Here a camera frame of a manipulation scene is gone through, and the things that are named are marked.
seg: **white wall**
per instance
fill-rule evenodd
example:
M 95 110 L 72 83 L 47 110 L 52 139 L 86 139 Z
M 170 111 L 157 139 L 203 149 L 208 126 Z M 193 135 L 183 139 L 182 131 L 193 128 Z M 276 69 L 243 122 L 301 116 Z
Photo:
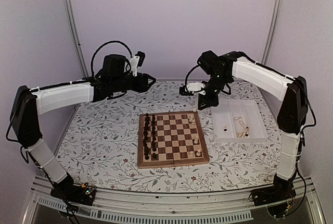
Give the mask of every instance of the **white wall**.
M 72 2 L 87 64 L 102 43 L 121 40 L 133 52 L 146 53 L 140 71 L 159 79 L 184 79 L 201 53 L 210 49 L 218 55 L 244 51 L 260 60 L 274 5 L 274 0 Z M 127 55 L 122 46 L 107 46 L 96 58 L 96 70 L 109 53 Z
M 34 165 L 20 156 L 20 145 L 5 141 L 16 89 L 81 77 L 63 0 L 0 0 L 0 223 L 22 221 Z M 55 148 L 72 108 L 40 118 L 41 131 Z
M 332 53 L 333 0 L 283 0 L 268 65 L 307 79 L 318 125 L 305 131 L 300 167 L 312 177 L 327 223 L 333 223 Z M 280 104 L 271 97 L 268 102 L 277 113 Z

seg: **leaf pattern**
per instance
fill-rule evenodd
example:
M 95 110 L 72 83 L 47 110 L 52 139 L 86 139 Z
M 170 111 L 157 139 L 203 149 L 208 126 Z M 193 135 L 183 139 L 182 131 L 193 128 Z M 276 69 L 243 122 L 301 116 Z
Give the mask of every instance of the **leaf pattern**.
M 181 82 L 159 81 L 146 93 L 128 92 L 116 100 L 81 104 L 57 158 L 77 183 L 147 192 L 202 192 L 241 189 L 273 181 L 280 157 L 277 124 L 259 89 L 231 84 L 220 98 L 257 102 L 268 132 L 263 143 L 215 143 L 210 109 L 199 111 L 210 163 L 176 168 L 138 169 L 139 114 L 192 110 L 197 96 L 180 96 Z

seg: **chessboard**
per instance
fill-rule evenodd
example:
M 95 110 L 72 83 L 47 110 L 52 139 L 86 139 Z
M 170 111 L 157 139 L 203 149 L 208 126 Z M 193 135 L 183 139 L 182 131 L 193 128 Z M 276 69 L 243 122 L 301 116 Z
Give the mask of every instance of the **chessboard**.
M 139 117 L 138 167 L 166 168 L 209 163 L 197 112 Z

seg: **black cable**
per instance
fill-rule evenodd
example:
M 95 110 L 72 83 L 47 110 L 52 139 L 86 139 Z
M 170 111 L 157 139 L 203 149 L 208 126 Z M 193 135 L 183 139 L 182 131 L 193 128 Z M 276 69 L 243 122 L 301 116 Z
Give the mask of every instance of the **black cable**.
M 108 45 L 108 44 L 110 44 L 110 43 L 119 43 L 119 44 L 123 45 L 123 46 L 129 51 L 129 53 L 130 53 L 130 58 L 132 57 L 132 52 L 131 52 L 130 48 L 129 48 L 126 44 L 124 44 L 123 42 L 118 41 L 118 40 L 114 40 L 114 41 L 106 42 L 106 43 L 102 44 L 102 45 L 101 45 L 101 46 L 100 46 L 100 47 L 94 52 L 94 54 L 93 54 L 92 60 L 91 60 L 91 62 L 90 62 L 90 68 L 91 68 L 91 72 L 92 72 L 92 77 L 94 77 L 94 59 L 95 59 L 96 54 L 100 51 L 101 48 L 103 48 L 105 45 Z
M 69 214 L 68 210 L 71 211 L 71 213 L 72 213 L 72 215 L 73 215 L 73 217 L 74 217 L 74 219 L 75 219 L 75 221 L 76 221 L 76 224 L 80 224 L 80 222 L 79 222 L 79 220 L 77 219 L 77 217 L 76 217 L 74 211 L 72 210 L 72 205 L 71 205 L 67 200 L 65 200 L 65 199 L 63 199 L 63 198 L 61 197 L 61 194 L 58 192 L 58 190 L 57 190 L 56 187 L 54 186 L 54 183 L 52 182 L 52 180 L 51 180 L 51 178 L 49 177 L 48 173 L 47 173 L 44 169 L 42 169 L 42 171 L 45 173 L 46 178 L 47 178 L 48 181 L 51 183 L 52 187 L 55 189 L 55 191 L 57 192 L 57 194 L 59 195 L 59 197 L 61 198 L 61 200 L 62 200 L 62 201 L 65 203 L 65 205 L 67 206 L 67 214 Z M 70 219 L 70 217 L 68 218 L 68 220 L 69 220 L 72 224 L 75 224 L 75 223 Z
M 302 205 L 302 203 L 304 202 L 304 199 L 305 199 L 305 197 L 306 197 L 306 181 L 305 181 L 305 179 L 303 178 L 303 176 L 301 175 L 301 173 L 300 173 L 300 171 L 299 171 L 299 169 L 298 169 L 298 163 L 296 163 L 296 172 L 298 173 L 298 175 L 300 176 L 300 178 L 302 179 L 302 181 L 303 181 L 303 183 L 304 183 L 304 194 L 303 194 L 303 198 L 302 198 L 300 204 L 299 204 L 299 205 L 298 205 L 298 206 L 297 206 L 292 212 L 287 213 L 287 214 L 285 215 L 285 217 L 290 216 L 290 215 L 292 215 L 293 213 L 295 213 L 296 210 L 300 208 L 300 206 Z
M 188 77 L 189 77 L 189 75 L 193 72 L 193 70 L 195 70 L 195 69 L 198 68 L 198 67 L 199 67 L 199 65 L 196 65 L 196 66 L 194 66 L 193 68 L 191 68 L 191 70 L 187 73 L 187 75 L 186 75 L 186 77 L 185 77 L 185 90 L 186 90 L 186 92 L 188 92 L 188 89 L 187 89 L 187 80 L 188 80 Z M 198 92 L 201 92 L 201 91 L 203 91 L 203 90 L 204 90 L 204 88 L 201 89 L 201 90 L 191 91 L 191 92 L 193 92 L 193 93 L 198 93 Z

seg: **wooden chessboard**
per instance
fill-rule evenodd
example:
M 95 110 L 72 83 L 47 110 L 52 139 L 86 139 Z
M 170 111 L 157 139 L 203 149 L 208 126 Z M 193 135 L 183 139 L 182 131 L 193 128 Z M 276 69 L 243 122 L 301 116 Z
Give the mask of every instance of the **wooden chessboard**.
M 200 119 L 197 112 L 180 111 L 154 114 L 156 119 L 156 151 L 151 149 L 151 118 L 148 126 L 147 146 L 149 159 L 144 155 L 144 126 L 146 115 L 139 117 L 139 143 L 138 143 L 138 167 L 139 168 L 166 168 L 189 165 L 201 165 L 209 163 L 209 155 L 204 141 Z

